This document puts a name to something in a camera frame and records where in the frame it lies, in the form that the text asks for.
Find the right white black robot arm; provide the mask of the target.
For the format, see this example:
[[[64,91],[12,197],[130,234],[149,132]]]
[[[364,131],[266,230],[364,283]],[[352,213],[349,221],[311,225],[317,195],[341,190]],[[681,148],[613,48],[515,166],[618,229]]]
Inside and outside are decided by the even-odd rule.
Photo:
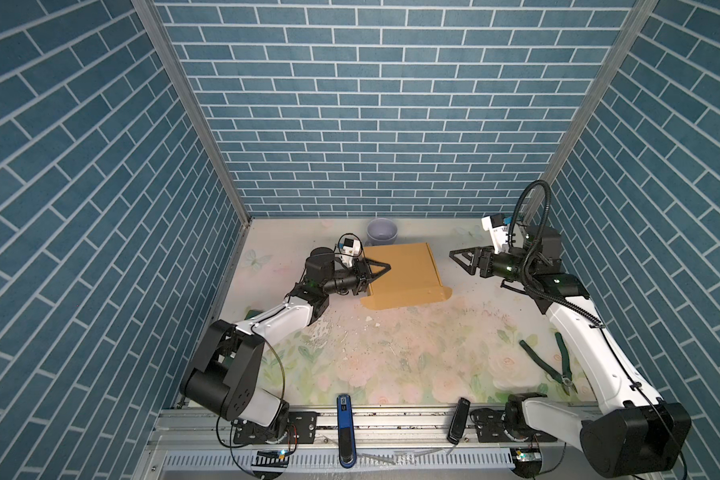
[[[567,393],[576,390],[570,367],[576,359],[597,409],[571,407],[539,392],[512,394],[502,417],[474,417],[478,431],[502,427],[515,442],[546,434],[581,451],[604,478],[641,477],[683,462],[689,413],[639,373],[598,317],[583,283],[563,271],[559,233],[514,225],[500,215],[484,218],[482,227],[490,245],[453,250],[450,258],[470,275],[501,279],[506,289],[521,285],[518,293],[532,299],[555,329],[561,367],[548,364],[526,341],[521,348]]]

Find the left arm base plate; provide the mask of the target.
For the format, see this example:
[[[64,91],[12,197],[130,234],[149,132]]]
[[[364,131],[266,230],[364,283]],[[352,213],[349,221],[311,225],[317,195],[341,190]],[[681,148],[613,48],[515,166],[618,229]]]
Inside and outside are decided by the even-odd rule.
[[[280,415],[272,425],[259,425],[252,421],[236,420],[233,443],[285,444],[288,435],[296,433],[299,444],[313,444],[317,428],[316,411],[290,411],[287,417]]]

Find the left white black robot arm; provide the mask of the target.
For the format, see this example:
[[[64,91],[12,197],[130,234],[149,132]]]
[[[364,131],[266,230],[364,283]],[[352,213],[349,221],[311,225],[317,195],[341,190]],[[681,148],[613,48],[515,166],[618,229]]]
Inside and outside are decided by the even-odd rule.
[[[364,293],[391,270],[362,251],[314,249],[279,305],[235,324],[217,320],[208,327],[180,382],[181,395],[226,421],[282,430],[289,414],[284,395],[257,386],[264,349],[315,323],[332,294]]]

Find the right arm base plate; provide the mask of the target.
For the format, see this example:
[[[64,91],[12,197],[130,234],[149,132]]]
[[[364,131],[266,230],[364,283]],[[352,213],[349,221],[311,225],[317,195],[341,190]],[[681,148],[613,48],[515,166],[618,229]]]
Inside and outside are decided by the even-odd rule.
[[[505,424],[505,412],[491,408],[471,410],[469,418],[475,427],[479,443],[555,443],[557,438],[545,432]]]

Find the brown cardboard box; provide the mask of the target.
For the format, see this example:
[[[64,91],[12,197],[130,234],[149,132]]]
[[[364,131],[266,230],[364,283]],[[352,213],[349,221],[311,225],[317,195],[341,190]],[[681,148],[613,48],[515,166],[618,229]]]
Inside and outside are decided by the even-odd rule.
[[[372,246],[365,249],[370,260],[391,269],[368,287],[361,299],[369,310],[412,307],[448,300],[452,289],[443,285],[428,243]]]

